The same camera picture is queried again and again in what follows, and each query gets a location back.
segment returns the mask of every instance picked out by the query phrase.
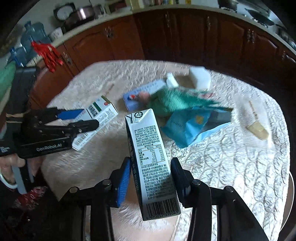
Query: white sponge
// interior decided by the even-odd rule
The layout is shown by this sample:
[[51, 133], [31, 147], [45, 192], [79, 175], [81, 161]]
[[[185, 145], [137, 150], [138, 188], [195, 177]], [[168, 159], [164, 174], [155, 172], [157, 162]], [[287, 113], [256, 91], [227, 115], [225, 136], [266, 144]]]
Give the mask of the white sponge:
[[211, 75], [204, 67], [191, 67], [189, 78], [196, 90], [208, 90], [211, 85]]

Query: nutrition facts table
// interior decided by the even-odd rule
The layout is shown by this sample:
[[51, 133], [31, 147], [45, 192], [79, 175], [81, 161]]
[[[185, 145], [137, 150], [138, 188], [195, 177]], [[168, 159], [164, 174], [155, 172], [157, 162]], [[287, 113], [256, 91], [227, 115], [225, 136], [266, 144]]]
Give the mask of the nutrition facts table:
[[141, 166], [165, 161], [161, 145], [154, 145], [138, 149]]

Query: hand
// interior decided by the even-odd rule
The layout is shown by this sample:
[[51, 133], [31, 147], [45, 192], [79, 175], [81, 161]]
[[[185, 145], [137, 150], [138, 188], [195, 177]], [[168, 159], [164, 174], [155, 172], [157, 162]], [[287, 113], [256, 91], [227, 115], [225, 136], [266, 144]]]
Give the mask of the hand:
[[[36, 175], [44, 158], [42, 156], [28, 159], [28, 165], [31, 168], [33, 176]], [[15, 184], [15, 178], [11, 166], [23, 167], [25, 160], [18, 157], [17, 154], [0, 157], [0, 170], [5, 180], [10, 184]]]
[[141, 91], [137, 97], [138, 97], [139, 101], [142, 102], [143, 104], [148, 104], [148, 102], [150, 100], [150, 94], [145, 91]]

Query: cabinet handle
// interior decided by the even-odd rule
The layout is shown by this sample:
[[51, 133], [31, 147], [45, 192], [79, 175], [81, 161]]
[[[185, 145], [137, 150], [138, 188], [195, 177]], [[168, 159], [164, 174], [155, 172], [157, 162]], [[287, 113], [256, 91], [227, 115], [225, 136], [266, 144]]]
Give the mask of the cabinet handle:
[[113, 33], [112, 33], [110, 27], [105, 28], [105, 34], [106, 34], [107, 38], [112, 38], [113, 37]]
[[282, 56], [281, 56], [281, 59], [284, 60], [285, 57], [286, 57], [286, 52], [284, 51], [283, 54], [282, 54]]
[[169, 28], [170, 27], [170, 16], [168, 15], [168, 13], [165, 14], [165, 19], [167, 21], [167, 26]]
[[72, 59], [68, 56], [66, 52], [63, 53], [66, 62], [73, 67]]
[[254, 35], [254, 31], [252, 31], [252, 34], [251, 34], [251, 41], [252, 41], [252, 44], [255, 43], [255, 35]]
[[211, 21], [210, 21], [210, 17], [207, 17], [207, 30], [210, 31], [211, 29]]
[[249, 29], [247, 33], [247, 41], [250, 42], [250, 39], [251, 39], [251, 30]]

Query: green towel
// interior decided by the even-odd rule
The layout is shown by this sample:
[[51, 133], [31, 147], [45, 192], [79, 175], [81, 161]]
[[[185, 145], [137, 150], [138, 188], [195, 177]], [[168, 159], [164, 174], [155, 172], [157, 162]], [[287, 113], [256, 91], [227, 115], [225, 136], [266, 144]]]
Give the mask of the green towel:
[[10, 62], [4, 69], [0, 70], [0, 101], [3, 99], [7, 89], [11, 86], [15, 77], [15, 62]]
[[209, 106], [218, 104], [214, 100], [203, 99], [178, 89], [163, 88], [150, 97], [147, 105], [157, 116], [170, 116], [175, 110], [189, 109], [195, 106]]

